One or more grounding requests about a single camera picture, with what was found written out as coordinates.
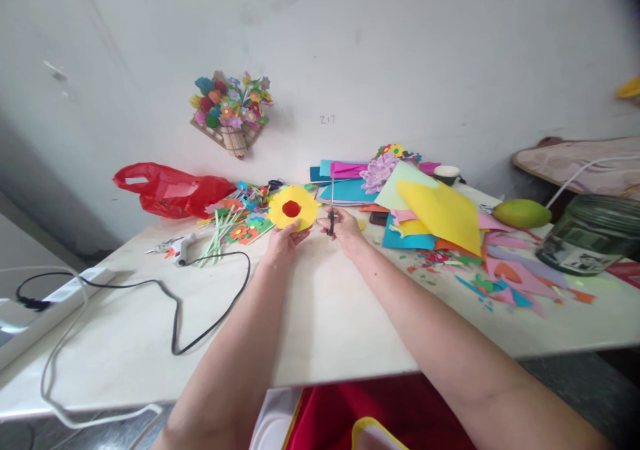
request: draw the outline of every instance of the person's right hand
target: person's right hand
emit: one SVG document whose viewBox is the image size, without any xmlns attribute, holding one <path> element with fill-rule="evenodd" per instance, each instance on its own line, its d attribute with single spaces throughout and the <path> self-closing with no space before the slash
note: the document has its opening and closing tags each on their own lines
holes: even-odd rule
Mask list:
<svg viewBox="0 0 640 450">
<path fill-rule="evenodd" d="M 324 206 L 323 210 L 329 213 L 331 207 Z M 358 220 L 352 214 L 338 207 L 333 208 L 333 213 L 335 217 L 333 220 L 333 236 L 331 240 L 338 238 L 342 251 L 348 258 L 352 258 L 359 246 L 368 245 L 367 240 L 360 231 Z M 322 227 L 322 230 L 320 230 L 322 233 L 326 233 L 331 226 L 328 218 L 318 219 L 316 223 Z"/>
</svg>

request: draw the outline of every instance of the green fruit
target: green fruit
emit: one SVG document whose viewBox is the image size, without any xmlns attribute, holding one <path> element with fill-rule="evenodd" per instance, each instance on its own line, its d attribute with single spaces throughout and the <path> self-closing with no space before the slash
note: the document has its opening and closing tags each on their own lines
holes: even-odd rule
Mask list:
<svg viewBox="0 0 640 450">
<path fill-rule="evenodd" d="M 516 228 L 538 228 L 551 221 L 551 211 L 533 200 L 509 200 L 493 210 L 500 222 Z"/>
</svg>

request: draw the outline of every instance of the hand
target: hand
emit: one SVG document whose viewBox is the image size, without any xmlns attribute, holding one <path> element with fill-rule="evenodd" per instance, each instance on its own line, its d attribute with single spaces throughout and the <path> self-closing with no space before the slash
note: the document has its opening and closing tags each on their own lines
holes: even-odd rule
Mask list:
<svg viewBox="0 0 640 450">
<path fill-rule="evenodd" d="M 309 236 L 311 228 L 296 232 L 296 228 L 300 224 L 300 220 L 296 220 L 292 224 L 286 226 L 282 230 L 275 228 L 269 236 L 269 244 L 267 246 L 267 254 L 270 262 L 275 264 L 290 265 L 293 262 L 295 248 Z"/>
<path fill-rule="evenodd" d="M 330 212 L 331 207 L 324 206 L 325 212 Z M 358 247 L 362 245 L 368 245 L 367 240 L 362 235 L 360 227 L 358 226 L 358 220 L 346 210 L 342 208 L 333 208 L 335 218 L 333 220 L 333 236 L 331 240 L 338 238 L 340 240 L 340 246 L 342 251 L 348 258 L 352 258 L 357 252 Z M 331 222 L 328 218 L 316 220 L 318 225 L 322 226 L 320 232 L 326 233 L 331 226 Z"/>
</svg>

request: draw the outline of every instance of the red plastic bag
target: red plastic bag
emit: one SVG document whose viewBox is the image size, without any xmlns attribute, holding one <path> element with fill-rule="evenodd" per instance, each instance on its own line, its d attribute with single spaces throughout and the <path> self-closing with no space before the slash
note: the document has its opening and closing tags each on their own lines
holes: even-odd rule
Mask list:
<svg viewBox="0 0 640 450">
<path fill-rule="evenodd" d="M 127 179 L 145 178 L 142 183 L 128 183 Z M 124 190 L 140 194 L 140 205 L 149 213 L 180 219 L 190 215 L 210 218 L 206 207 L 222 200 L 236 190 L 222 177 L 194 177 L 180 170 L 157 163 L 136 163 L 120 169 L 113 182 Z"/>
</svg>

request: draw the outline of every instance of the white table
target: white table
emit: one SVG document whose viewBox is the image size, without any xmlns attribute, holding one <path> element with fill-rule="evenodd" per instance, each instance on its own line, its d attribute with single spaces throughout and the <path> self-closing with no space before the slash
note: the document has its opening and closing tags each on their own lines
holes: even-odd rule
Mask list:
<svg viewBox="0 0 640 450">
<path fill-rule="evenodd" d="M 455 188 L 477 203 L 499 203 L 466 185 L 456 184 Z M 368 213 L 351 211 L 360 218 L 368 217 Z M 196 230 L 195 222 L 159 221 L 101 264 L 118 272 L 113 284 L 160 279 L 183 299 L 181 347 L 226 310 L 246 270 L 242 255 L 213 266 L 209 263 L 203 269 L 198 265 L 176 268 L 162 255 L 145 255 L 162 240 Z M 536 233 L 542 236 L 550 227 Z M 383 230 L 367 222 L 364 233 L 369 241 L 375 237 L 382 242 Z M 248 247 L 228 245 L 225 250 L 246 251 L 253 270 L 267 238 Z M 189 258 L 200 256 L 208 240 L 193 244 Z M 414 251 L 376 248 L 405 271 L 422 261 Z M 547 319 L 532 311 L 509 311 L 502 303 L 496 303 L 490 312 L 452 273 L 427 273 L 427 278 L 421 278 L 422 273 L 418 270 L 411 276 L 515 358 L 640 343 L 640 290 L 608 273 L 582 278 L 584 286 L 576 287 L 597 296 L 593 305 L 568 300 L 558 306 L 539 298 Z M 458 275 L 469 280 L 474 274 Z M 186 355 L 174 357 L 169 348 L 173 309 L 173 301 L 156 285 L 100 290 L 59 354 L 53 398 L 74 411 L 175 401 L 215 333 Z M 39 398 L 39 378 L 52 345 L 67 325 L 68 320 L 0 373 L 0 418 L 49 414 Z M 299 248 L 291 276 L 273 385 L 310 385 L 416 370 L 416 363 L 338 242 L 330 242 L 315 227 Z"/>
</svg>

